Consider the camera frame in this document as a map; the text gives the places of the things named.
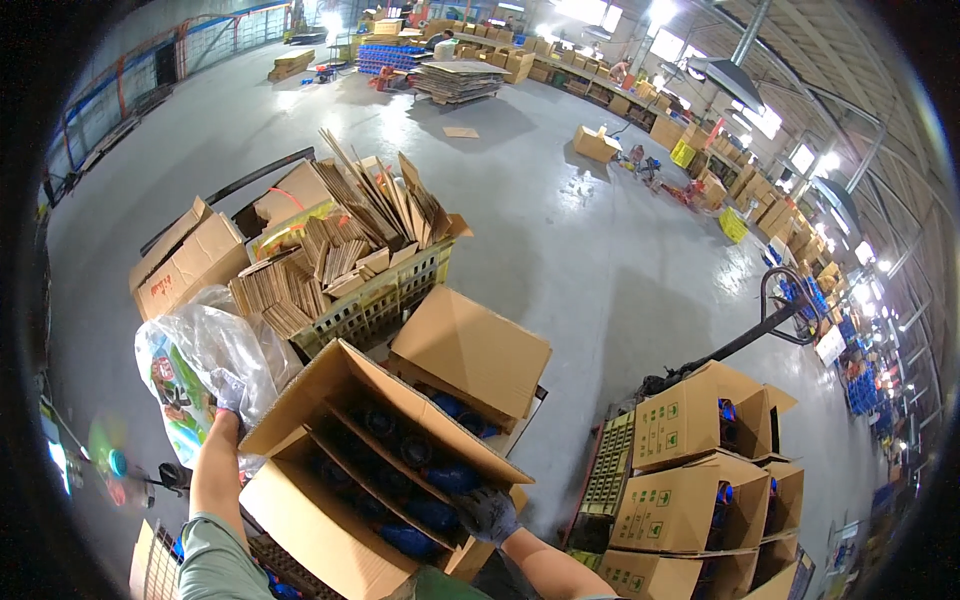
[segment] person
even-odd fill
[[[437,44],[444,41],[445,39],[452,39],[452,38],[453,38],[453,30],[444,29],[441,33],[434,34],[430,37],[430,39],[426,40],[426,45],[424,46],[424,49],[429,52],[433,52],[433,49],[437,47]]]
[[[631,59],[630,57],[627,57],[611,67],[610,79],[618,84],[622,84],[623,80],[627,78],[627,69],[630,68],[630,63]]]
[[[403,3],[403,6],[400,7],[400,18],[403,19],[404,27],[413,27],[413,24],[410,23],[410,15],[413,14],[414,5],[409,2]]]
[[[267,574],[251,558],[240,517],[237,444],[241,421],[237,411],[241,398],[240,393],[217,395],[216,416],[194,469],[190,518],[180,534],[180,600],[273,598]],[[481,488],[458,497],[455,504],[467,531],[500,549],[543,598],[617,598],[600,576],[520,525],[516,508],[505,492]],[[405,588],[418,600],[490,600],[479,589],[432,566],[419,568],[391,597],[402,597]]]

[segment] printed plastic bag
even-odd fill
[[[223,289],[207,288],[195,300],[229,309],[227,288],[217,287]],[[284,348],[285,341],[266,329],[270,333],[262,328],[254,333],[242,317],[191,302],[137,330],[133,352],[140,376],[160,403],[167,437],[185,467],[196,464],[217,394],[229,387],[239,396],[240,417],[251,428],[274,403],[277,390],[302,368],[289,344]]]

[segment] work glove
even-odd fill
[[[452,500],[464,528],[480,541],[499,548],[520,528],[514,500],[502,490],[483,487]]]

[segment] forearm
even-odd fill
[[[503,542],[502,549],[545,600],[571,600],[592,594],[616,596],[596,573],[523,527]]]
[[[230,411],[217,411],[190,483],[190,515],[212,513],[223,519],[247,544],[240,517],[240,470],[237,435],[240,420]]]

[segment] yellow crate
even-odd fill
[[[696,155],[697,151],[681,140],[673,147],[670,160],[673,160],[681,169],[685,169]]]
[[[628,474],[635,414],[636,411],[631,411],[604,424],[600,447],[580,504],[581,513],[616,515]]]
[[[744,223],[740,217],[736,216],[736,213],[733,212],[733,209],[729,206],[727,210],[724,210],[723,214],[720,215],[720,229],[727,234],[727,237],[729,237],[734,244],[739,244],[740,240],[747,234],[747,224]]]
[[[340,298],[312,327],[290,341],[313,358],[334,338],[367,351],[403,325],[404,311],[413,311],[433,286],[446,281],[455,238],[446,237]]]

